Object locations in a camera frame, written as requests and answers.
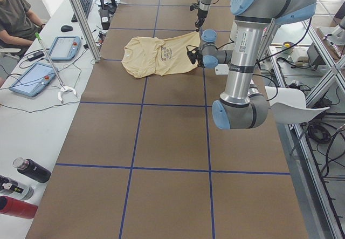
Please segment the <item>beige long-sleeve printed shirt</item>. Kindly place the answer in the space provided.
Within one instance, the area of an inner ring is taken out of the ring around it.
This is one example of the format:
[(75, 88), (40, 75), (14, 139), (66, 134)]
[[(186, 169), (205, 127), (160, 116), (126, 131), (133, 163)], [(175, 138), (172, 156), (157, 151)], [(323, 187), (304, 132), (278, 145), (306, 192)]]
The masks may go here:
[(187, 46), (199, 47), (199, 44), (197, 32), (166, 39), (134, 37), (124, 47), (121, 62), (135, 78), (187, 73), (196, 68), (187, 56)]

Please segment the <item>black box with label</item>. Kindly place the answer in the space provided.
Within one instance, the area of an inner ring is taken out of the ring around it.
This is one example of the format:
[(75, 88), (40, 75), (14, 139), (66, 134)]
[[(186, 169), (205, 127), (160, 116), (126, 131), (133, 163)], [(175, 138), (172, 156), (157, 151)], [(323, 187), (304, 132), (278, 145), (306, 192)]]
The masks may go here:
[(103, 30), (108, 30), (111, 24), (108, 10), (99, 9), (101, 26)]

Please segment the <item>red water bottle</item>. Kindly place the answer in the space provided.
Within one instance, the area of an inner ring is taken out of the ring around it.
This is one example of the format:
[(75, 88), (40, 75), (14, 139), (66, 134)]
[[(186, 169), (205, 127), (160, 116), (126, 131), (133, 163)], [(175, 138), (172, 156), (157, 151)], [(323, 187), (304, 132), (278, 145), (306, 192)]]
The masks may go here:
[(1, 214), (32, 219), (38, 206), (8, 196), (1, 196)]

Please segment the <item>grey clear water bottle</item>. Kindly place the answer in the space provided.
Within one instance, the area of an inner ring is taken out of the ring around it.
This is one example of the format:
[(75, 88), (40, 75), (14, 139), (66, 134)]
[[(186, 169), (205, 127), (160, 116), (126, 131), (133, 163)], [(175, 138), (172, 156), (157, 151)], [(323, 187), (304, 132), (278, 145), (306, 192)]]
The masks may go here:
[(33, 193), (32, 187), (1, 175), (1, 194), (25, 201), (30, 199)]

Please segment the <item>near blue teach pendant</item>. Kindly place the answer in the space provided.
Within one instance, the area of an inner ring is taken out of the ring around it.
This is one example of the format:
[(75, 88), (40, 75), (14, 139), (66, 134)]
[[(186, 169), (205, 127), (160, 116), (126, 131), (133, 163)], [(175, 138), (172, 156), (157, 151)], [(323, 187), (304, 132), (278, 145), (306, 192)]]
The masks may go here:
[(27, 97), (38, 95), (56, 76), (49, 64), (34, 63), (10, 87), (9, 90)]

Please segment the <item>white plastic chair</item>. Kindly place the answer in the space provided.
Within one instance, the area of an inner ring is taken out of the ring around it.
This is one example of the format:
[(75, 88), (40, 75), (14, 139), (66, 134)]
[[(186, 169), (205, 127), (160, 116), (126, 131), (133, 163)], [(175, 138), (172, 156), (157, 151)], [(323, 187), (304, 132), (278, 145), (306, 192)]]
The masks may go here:
[(265, 86), (275, 121), (279, 124), (300, 124), (313, 120), (329, 109), (307, 108), (305, 94), (295, 88)]

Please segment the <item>black keyboard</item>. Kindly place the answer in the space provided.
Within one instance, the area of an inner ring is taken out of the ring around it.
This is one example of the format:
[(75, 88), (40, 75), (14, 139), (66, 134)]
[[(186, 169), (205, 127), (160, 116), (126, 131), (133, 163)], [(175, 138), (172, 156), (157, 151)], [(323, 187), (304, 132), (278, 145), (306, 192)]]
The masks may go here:
[(92, 8), (93, 0), (79, 0), (79, 2), (81, 4), (82, 11), (84, 12), (85, 17), (88, 18)]

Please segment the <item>black water bottle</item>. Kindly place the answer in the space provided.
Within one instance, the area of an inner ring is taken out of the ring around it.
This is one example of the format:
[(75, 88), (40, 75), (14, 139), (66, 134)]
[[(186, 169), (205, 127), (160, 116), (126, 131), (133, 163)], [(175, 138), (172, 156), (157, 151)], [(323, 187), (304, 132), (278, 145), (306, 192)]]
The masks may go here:
[(51, 172), (31, 159), (18, 157), (14, 159), (12, 165), (17, 172), (39, 182), (46, 183), (50, 179)]

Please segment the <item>reacher grabber stick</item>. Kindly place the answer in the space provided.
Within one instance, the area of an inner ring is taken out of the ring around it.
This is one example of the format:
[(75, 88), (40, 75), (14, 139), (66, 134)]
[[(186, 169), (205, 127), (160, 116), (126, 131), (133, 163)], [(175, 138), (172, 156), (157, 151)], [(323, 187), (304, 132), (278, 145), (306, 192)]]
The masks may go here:
[(56, 69), (56, 67), (55, 67), (51, 57), (49, 56), (49, 54), (48, 54), (48, 52), (46, 50), (46, 47), (44, 46), (44, 44), (42, 42), (42, 39), (41, 39), (41, 37), (40, 37), (38, 32), (35, 33), (35, 37), (38, 40), (38, 43), (41, 45), (43, 53), (44, 53), (46, 59), (48, 60), (48, 62), (51, 64), (52, 69), (54, 70), (54, 73), (55, 73), (55, 75), (56, 75), (56, 77), (57, 77), (57, 79), (58, 79), (58, 81), (60, 83), (60, 91), (58, 92), (58, 95), (57, 95), (58, 100), (61, 103), (63, 103), (64, 102), (63, 101), (63, 94), (66, 93), (66, 92), (72, 92), (74, 94), (74, 96), (77, 98), (78, 96), (77, 96), (76, 90), (74, 88), (70, 87), (70, 86), (65, 85), (64, 82), (62, 81), (62, 79), (61, 79), (61, 77), (60, 77), (60, 75), (58, 73), (58, 70)]

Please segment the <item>aluminium frame post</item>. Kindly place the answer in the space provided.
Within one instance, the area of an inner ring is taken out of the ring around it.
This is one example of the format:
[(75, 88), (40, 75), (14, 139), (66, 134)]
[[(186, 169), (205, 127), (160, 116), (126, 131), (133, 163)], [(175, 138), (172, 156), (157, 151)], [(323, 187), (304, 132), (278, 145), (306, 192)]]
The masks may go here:
[(82, 9), (82, 5), (81, 5), (79, 0), (69, 0), (69, 2), (72, 6), (74, 14), (76, 15), (76, 18), (78, 20), (78, 24), (81, 28), (83, 35), (84, 35), (84, 39), (88, 45), (88, 48), (91, 51), (93, 59), (97, 63), (100, 61), (101, 55), (100, 55), (98, 47), (96, 46), (96, 42), (92, 36), (87, 18), (86, 18), (85, 13)]

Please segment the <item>black computer mouse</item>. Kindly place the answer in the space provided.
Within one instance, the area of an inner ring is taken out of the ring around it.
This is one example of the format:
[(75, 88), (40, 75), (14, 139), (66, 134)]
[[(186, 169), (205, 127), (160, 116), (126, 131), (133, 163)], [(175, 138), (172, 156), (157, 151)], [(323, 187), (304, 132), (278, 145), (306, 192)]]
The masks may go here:
[(73, 27), (70, 26), (70, 25), (63, 25), (61, 28), (60, 28), (61, 32), (69, 32), (69, 31), (73, 31)]

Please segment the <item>seated person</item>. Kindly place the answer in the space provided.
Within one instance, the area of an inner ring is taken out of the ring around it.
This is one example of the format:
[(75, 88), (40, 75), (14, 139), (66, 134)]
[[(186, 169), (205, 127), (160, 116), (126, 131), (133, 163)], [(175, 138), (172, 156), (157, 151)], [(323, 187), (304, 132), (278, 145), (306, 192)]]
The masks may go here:
[(27, 0), (1, 0), (1, 44), (26, 49), (46, 26)]

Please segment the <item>blue teach pendant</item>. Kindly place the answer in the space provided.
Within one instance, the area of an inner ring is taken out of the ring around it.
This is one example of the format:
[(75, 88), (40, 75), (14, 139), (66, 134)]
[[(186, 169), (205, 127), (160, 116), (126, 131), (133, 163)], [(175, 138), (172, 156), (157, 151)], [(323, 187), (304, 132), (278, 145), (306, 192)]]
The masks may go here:
[(72, 60), (81, 46), (79, 36), (58, 36), (49, 49), (49, 56), (53, 62), (67, 62)]
[(49, 64), (34, 63), (10, 87), (9, 90), (27, 97), (38, 95), (56, 76)]

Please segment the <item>far blue teach pendant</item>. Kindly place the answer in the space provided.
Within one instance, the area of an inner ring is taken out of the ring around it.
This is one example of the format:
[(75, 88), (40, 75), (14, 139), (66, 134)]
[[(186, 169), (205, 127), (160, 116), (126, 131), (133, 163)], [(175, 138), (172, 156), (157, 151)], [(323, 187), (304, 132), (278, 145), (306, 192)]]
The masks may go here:
[(79, 36), (58, 36), (49, 49), (49, 56), (53, 62), (67, 62), (72, 60), (81, 46)]

